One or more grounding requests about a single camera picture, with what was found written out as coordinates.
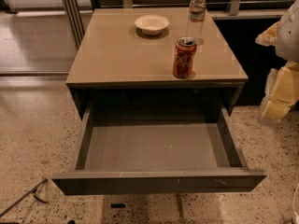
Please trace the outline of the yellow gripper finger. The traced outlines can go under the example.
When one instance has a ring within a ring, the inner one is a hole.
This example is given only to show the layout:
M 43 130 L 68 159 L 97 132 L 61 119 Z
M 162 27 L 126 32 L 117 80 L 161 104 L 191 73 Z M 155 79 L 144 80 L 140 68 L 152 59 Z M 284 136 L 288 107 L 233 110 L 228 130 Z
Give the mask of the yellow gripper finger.
M 287 62 L 279 70 L 272 68 L 266 80 L 261 117 L 279 121 L 299 101 L 299 63 Z
M 278 22 L 272 24 L 269 28 L 259 34 L 255 42 L 261 46 L 274 46 L 277 37 Z

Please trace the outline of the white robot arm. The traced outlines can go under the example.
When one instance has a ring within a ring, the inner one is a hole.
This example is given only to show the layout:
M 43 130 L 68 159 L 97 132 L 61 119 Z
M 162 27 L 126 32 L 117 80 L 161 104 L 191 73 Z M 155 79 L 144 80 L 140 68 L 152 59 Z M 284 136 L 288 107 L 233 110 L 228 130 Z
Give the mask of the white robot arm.
M 271 69 L 266 80 L 258 121 L 270 125 L 280 122 L 299 101 L 299 0 L 255 42 L 274 46 L 276 55 L 286 61 L 279 70 Z

